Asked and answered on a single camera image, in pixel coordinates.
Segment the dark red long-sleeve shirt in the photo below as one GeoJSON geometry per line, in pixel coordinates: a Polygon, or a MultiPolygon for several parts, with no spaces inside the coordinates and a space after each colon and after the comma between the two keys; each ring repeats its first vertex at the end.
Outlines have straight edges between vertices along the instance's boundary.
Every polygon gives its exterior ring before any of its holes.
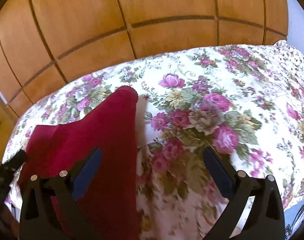
{"type": "Polygon", "coordinates": [[[27,144],[18,185],[25,192],[33,175],[50,178],[71,169],[95,148],[102,162],[76,203],[100,239],[138,239],[135,115],[138,95],[122,86],[83,119],[38,125],[27,144]]]}

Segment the floral bedspread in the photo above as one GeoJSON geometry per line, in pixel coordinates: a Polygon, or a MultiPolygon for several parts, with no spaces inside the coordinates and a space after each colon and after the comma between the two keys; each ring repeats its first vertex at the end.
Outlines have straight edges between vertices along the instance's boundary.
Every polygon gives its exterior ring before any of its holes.
{"type": "Polygon", "coordinates": [[[201,239],[227,205],[204,164],[211,145],[250,176],[275,176],[283,207],[304,199],[304,56],[286,41],[165,53],[87,74],[18,120],[3,156],[37,125],[84,118],[121,86],[137,107],[140,239],[201,239]]]}

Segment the wooden panelled wardrobe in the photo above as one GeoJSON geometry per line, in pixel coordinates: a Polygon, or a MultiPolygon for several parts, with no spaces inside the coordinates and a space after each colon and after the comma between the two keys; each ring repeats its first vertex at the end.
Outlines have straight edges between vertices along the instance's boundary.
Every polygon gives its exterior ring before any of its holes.
{"type": "Polygon", "coordinates": [[[273,44],[287,0],[0,0],[0,162],[34,103],[95,70],[163,52],[273,44]]]}

